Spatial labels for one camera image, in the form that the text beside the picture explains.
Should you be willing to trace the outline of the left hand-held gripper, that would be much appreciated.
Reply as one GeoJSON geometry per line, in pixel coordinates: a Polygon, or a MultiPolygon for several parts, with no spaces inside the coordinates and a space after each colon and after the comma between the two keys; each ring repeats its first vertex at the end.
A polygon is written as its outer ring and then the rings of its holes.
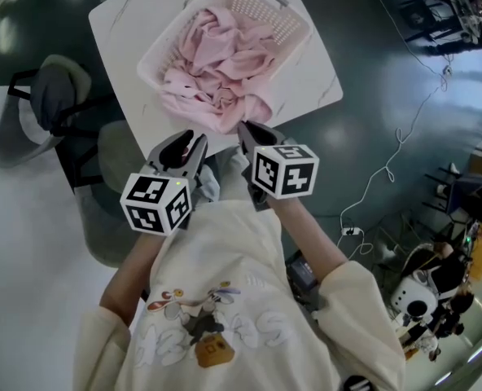
{"type": "Polygon", "coordinates": [[[193,138],[193,130],[169,136],[151,150],[141,171],[129,176],[120,205],[132,230],[171,235],[187,227],[208,150],[205,134],[189,150],[193,138]]]}

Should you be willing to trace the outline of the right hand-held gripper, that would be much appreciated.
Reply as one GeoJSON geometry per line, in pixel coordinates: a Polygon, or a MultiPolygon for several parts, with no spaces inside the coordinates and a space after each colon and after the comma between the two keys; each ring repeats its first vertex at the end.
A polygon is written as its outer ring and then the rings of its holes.
{"type": "Polygon", "coordinates": [[[309,147],[250,121],[239,123],[238,138],[249,161],[243,176],[256,211],[267,209],[270,197],[286,200],[313,193],[319,158],[309,147]]]}

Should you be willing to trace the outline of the pink clothes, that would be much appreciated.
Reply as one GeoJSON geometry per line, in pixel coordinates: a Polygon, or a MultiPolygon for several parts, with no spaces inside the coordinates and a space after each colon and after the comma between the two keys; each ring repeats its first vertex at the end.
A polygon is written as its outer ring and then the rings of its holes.
{"type": "Polygon", "coordinates": [[[271,24],[225,7],[199,11],[177,43],[160,98],[173,115],[219,134],[273,116],[269,77],[277,45],[271,24]]]}

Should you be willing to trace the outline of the white laundry basket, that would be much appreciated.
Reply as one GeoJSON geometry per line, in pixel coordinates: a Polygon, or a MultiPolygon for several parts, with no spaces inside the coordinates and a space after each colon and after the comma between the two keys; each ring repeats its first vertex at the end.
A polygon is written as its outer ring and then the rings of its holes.
{"type": "Polygon", "coordinates": [[[311,34],[310,23],[287,0],[191,0],[138,62],[138,76],[153,90],[160,90],[165,72],[177,58],[179,38],[188,32],[198,12],[210,6],[225,7],[272,26],[275,61],[269,72],[271,81],[311,34]]]}

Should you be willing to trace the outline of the person's right forearm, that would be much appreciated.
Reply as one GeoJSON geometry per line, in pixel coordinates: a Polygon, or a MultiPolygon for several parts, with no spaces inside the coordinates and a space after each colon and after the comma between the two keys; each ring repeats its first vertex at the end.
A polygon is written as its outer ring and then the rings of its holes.
{"type": "Polygon", "coordinates": [[[348,264],[347,257],[298,198],[276,200],[270,197],[267,203],[303,253],[319,283],[348,264]]]}

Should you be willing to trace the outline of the person's left forearm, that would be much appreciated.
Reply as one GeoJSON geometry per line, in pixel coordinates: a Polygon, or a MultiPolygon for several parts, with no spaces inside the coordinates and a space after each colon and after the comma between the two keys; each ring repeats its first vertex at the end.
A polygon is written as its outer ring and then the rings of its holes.
{"type": "Polygon", "coordinates": [[[106,286],[99,305],[116,314],[129,327],[142,292],[148,287],[151,268],[165,237],[142,234],[106,286]]]}

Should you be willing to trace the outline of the grey chair black legs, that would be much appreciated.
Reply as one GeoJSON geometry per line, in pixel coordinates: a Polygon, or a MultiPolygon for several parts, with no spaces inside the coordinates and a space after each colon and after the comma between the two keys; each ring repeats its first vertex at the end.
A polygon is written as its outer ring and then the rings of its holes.
{"type": "Polygon", "coordinates": [[[99,131],[96,144],[74,163],[74,196],[85,244],[99,263],[117,268],[139,237],[129,228],[120,197],[145,157],[127,121],[113,121],[99,131]]]}
{"type": "Polygon", "coordinates": [[[48,55],[40,68],[15,73],[0,118],[0,168],[14,168],[55,148],[63,140],[53,134],[61,112],[84,103],[91,85],[89,73],[63,55],[48,55]],[[22,100],[29,102],[38,127],[48,133],[45,141],[36,143],[24,132],[22,100]]]}

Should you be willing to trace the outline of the white marble table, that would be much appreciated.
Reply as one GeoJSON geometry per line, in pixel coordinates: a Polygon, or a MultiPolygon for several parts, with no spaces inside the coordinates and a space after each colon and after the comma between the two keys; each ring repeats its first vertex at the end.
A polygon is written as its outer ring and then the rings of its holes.
{"type": "MultiPolygon", "coordinates": [[[[343,98],[339,78],[317,28],[301,0],[286,0],[308,24],[305,38],[275,72],[270,101],[274,115],[268,126],[298,125],[311,112],[343,98]]],[[[138,63],[185,9],[196,13],[199,0],[107,0],[89,14],[99,54],[130,129],[142,150],[168,136],[192,129],[206,134],[208,154],[238,142],[234,134],[217,134],[166,111],[156,90],[138,75],[138,63]]]]}

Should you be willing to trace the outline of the black waist pack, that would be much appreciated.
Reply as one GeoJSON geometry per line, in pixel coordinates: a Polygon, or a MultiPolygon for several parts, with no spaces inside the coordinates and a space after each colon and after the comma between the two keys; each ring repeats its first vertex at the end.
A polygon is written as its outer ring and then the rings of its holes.
{"type": "Polygon", "coordinates": [[[300,250],[289,257],[285,264],[287,280],[294,297],[304,301],[318,286],[318,280],[300,250]]]}

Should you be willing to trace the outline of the person's cream printed shirt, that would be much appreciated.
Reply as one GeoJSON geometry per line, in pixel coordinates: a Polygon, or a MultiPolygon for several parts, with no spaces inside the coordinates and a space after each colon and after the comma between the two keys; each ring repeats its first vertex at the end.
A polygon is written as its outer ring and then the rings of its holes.
{"type": "Polygon", "coordinates": [[[298,250],[272,209],[194,214],[129,327],[100,305],[84,317],[73,391],[340,391],[355,375],[403,391],[375,277],[348,260],[298,300],[285,264],[298,250]]]}

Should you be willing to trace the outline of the large white curved table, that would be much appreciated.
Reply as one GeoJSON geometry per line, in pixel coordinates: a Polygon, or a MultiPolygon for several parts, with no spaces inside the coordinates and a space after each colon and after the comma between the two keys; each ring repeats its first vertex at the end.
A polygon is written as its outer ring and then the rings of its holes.
{"type": "Polygon", "coordinates": [[[54,152],[0,168],[0,391],[72,391],[81,317],[111,276],[54,152]]]}

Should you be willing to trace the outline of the dark chair black legs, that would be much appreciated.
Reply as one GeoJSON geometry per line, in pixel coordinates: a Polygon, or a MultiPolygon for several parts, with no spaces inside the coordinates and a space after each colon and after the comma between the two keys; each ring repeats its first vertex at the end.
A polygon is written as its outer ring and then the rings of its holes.
{"type": "Polygon", "coordinates": [[[435,26],[436,20],[424,1],[411,2],[399,8],[401,18],[405,21],[410,29],[416,30],[417,33],[406,38],[406,42],[412,42],[427,35],[435,26]]]}

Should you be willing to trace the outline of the white round robot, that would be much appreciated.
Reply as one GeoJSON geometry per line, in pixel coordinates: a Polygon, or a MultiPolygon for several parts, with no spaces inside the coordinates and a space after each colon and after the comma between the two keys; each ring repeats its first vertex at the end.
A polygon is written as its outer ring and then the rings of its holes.
{"type": "Polygon", "coordinates": [[[396,311],[410,317],[424,318],[435,311],[438,300],[428,286],[412,277],[405,277],[393,291],[390,303],[396,311]]]}

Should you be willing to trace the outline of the black striped round badge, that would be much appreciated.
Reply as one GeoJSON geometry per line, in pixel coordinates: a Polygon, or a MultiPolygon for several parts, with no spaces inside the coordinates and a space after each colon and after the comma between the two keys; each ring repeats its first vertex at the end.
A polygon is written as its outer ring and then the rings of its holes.
{"type": "Polygon", "coordinates": [[[350,376],[344,382],[344,391],[375,391],[374,385],[364,376],[350,376]]]}

